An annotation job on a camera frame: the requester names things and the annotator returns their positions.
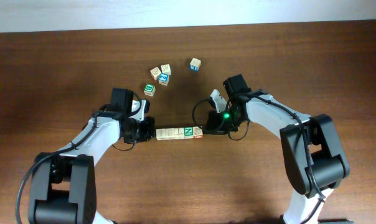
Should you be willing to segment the green N wooden block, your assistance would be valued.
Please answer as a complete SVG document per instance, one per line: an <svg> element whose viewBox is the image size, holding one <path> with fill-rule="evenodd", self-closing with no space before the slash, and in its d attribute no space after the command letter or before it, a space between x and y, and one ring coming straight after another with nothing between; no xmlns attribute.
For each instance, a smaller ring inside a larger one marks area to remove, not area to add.
<svg viewBox="0 0 376 224"><path fill-rule="evenodd" d="M193 139L194 138L193 127L186 127L186 128L184 128L184 138L185 139Z"/></svg>

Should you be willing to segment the red-sided block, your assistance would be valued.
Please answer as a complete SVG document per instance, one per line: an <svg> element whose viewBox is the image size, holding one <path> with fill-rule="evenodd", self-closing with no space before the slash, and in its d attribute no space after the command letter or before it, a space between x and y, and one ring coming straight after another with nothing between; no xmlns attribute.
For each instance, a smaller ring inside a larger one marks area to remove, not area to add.
<svg viewBox="0 0 376 224"><path fill-rule="evenodd" d="M172 140L175 139L175 129L174 128L167 128L165 129L165 134L166 134L166 139L167 140Z"/></svg>
<svg viewBox="0 0 376 224"><path fill-rule="evenodd" d="M194 132L194 139L200 139L204 137L203 130L201 128L194 126L192 129Z"/></svg>

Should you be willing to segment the plain wooden block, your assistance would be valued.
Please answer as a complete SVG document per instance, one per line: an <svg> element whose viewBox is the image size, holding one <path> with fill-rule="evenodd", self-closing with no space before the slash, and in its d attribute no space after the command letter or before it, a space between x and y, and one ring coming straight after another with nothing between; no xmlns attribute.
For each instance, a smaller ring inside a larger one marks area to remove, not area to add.
<svg viewBox="0 0 376 224"><path fill-rule="evenodd" d="M157 140L165 140L167 138L166 136L166 130L165 129L157 129L156 130L156 139Z"/></svg>
<svg viewBox="0 0 376 224"><path fill-rule="evenodd" d="M175 128L174 137L175 139L184 139L185 138L184 128Z"/></svg>

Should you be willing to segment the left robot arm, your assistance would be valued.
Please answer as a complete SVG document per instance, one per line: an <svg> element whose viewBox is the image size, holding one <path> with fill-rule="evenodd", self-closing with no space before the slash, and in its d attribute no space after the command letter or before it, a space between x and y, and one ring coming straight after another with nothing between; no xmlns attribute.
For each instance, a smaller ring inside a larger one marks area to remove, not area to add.
<svg viewBox="0 0 376 224"><path fill-rule="evenodd" d="M39 153L24 179L31 179L29 223L111 223L97 206L95 166L119 140L135 147L155 136L150 103L115 88L82 132L55 152Z"/></svg>

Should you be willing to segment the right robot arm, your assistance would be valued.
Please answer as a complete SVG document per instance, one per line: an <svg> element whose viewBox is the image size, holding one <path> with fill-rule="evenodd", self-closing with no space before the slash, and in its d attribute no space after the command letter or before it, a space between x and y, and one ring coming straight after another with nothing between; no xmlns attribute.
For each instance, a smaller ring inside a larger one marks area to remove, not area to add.
<svg viewBox="0 0 376 224"><path fill-rule="evenodd" d="M243 75L223 82L227 97L214 89L206 102L204 134L231 135L242 123L259 124L280 141L287 178L293 188L282 223L319 223L328 196L349 176L350 165L332 118L295 111L265 90L252 90Z"/></svg>

